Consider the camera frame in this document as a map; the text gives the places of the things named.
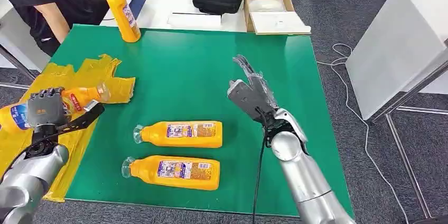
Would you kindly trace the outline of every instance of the yellow plastic bag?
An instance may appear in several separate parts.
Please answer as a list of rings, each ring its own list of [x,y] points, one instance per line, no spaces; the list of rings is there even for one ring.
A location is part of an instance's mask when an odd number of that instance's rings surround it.
[[[49,63],[44,71],[36,77],[30,89],[22,96],[20,101],[26,101],[31,93],[50,87],[94,87],[104,82],[110,91],[108,103],[129,102],[134,90],[135,78],[114,78],[115,70],[121,63],[103,54],[101,59],[85,59],[77,72],[72,65],[58,66]],[[59,136],[59,143],[65,145],[70,153],[67,164],[61,169],[53,182],[45,199],[63,202],[64,197],[73,180],[84,151],[89,143],[90,136],[95,129],[96,121],[87,129],[67,133]],[[4,172],[12,159],[31,143],[32,130],[24,130],[18,134],[8,134],[0,129],[0,172]]]

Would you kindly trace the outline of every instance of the orange bottle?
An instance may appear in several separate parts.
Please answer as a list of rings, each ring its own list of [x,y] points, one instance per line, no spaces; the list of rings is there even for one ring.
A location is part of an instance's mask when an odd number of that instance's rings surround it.
[[[110,97],[110,93],[104,83],[100,83],[92,88],[63,90],[61,95],[66,116],[82,112],[83,107],[92,100],[105,102]],[[2,125],[2,130],[14,134],[31,128],[28,124],[26,113],[26,103],[15,103],[1,108],[0,125]]]
[[[137,125],[134,141],[151,142],[156,146],[209,147],[222,146],[222,123],[219,121],[158,122],[151,126]]]
[[[137,42],[141,36],[140,29],[126,0],[107,0],[107,4],[115,17],[123,40],[128,43]]]
[[[192,157],[153,155],[142,160],[128,157],[122,164],[125,178],[135,176],[145,183],[197,190],[219,186],[218,161]]]

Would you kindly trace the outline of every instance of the bottle cap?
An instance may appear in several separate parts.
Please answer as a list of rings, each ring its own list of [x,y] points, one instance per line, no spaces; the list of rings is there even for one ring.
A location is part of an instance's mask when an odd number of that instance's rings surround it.
[[[134,132],[133,132],[133,137],[134,137],[134,141],[137,144],[140,144],[141,142],[143,142],[142,136],[140,135],[140,132],[143,129],[143,125],[137,125],[134,128]]]
[[[101,82],[97,86],[98,95],[101,100],[98,100],[99,102],[107,102],[110,99],[110,92],[109,89],[106,87],[106,84],[104,82]]]
[[[122,175],[124,178],[130,177],[130,164],[135,162],[133,157],[128,157],[122,164]]]

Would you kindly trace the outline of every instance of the robotic arm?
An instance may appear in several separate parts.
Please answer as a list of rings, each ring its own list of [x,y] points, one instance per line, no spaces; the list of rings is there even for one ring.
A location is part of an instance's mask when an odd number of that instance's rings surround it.
[[[238,55],[234,61],[244,70],[249,85],[230,81],[227,97],[262,124],[264,145],[278,158],[301,219],[306,224],[355,224],[307,153],[307,138],[294,116],[277,106],[263,75],[256,73],[245,57]]]
[[[61,168],[69,159],[68,149],[58,144],[58,136],[87,128],[103,111],[97,101],[90,102],[86,113],[69,122],[64,115],[62,88],[31,94],[27,119],[33,128],[31,145],[10,164],[0,179],[0,223],[32,222],[42,197],[48,192]]]

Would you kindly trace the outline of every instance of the metal frame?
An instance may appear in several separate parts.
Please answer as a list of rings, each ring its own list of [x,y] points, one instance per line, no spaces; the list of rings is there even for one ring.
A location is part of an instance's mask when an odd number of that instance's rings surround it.
[[[445,40],[445,44],[446,44],[446,46],[448,46],[448,39]],[[375,123],[379,119],[381,119],[383,116],[386,117],[386,121],[389,125],[390,131],[392,132],[392,136],[394,137],[395,144],[397,145],[398,151],[403,160],[403,164],[406,168],[407,174],[409,175],[409,179],[412,183],[414,191],[417,195],[417,198],[418,198],[420,207],[422,208],[425,219],[432,219],[432,216],[431,216],[430,210],[428,208],[428,205],[426,204],[426,200],[423,197],[422,191],[418,184],[417,178],[415,177],[414,171],[412,170],[412,166],[411,166],[409,159],[406,155],[406,151],[405,151],[403,144],[400,140],[400,137],[398,135],[397,128],[395,127],[395,124],[392,120],[391,113],[394,110],[402,110],[402,111],[410,111],[410,112],[417,112],[417,113],[448,115],[448,110],[402,106],[406,101],[411,99],[420,90],[424,89],[431,82],[433,82],[435,79],[437,79],[439,76],[441,76],[442,74],[444,74],[447,71],[448,71],[448,61],[445,61],[443,64],[438,66],[434,71],[432,71],[430,74],[428,74],[428,76],[426,76],[423,80],[421,80],[419,83],[417,83],[411,90],[406,92],[404,95],[402,95],[400,98],[398,98],[396,101],[394,101],[391,105],[389,105],[386,109],[384,109],[381,113],[379,113],[376,117],[374,117],[371,120],[372,122]]]
[[[7,51],[1,44],[0,44],[0,55],[5,57],[11,64],[13,64],[21,73],[23,73],[25,76],[30,78],[32,81],[36,79],[36,76],[28,70],[20,61],[15,58],[9,51]],[[19,89],[29,89],[29,85],[21,85],[21,84],[14,84],[14,83],[8,83],[8,82],[0,82],[1,87],[8,87],[8,88],[19,88]]]

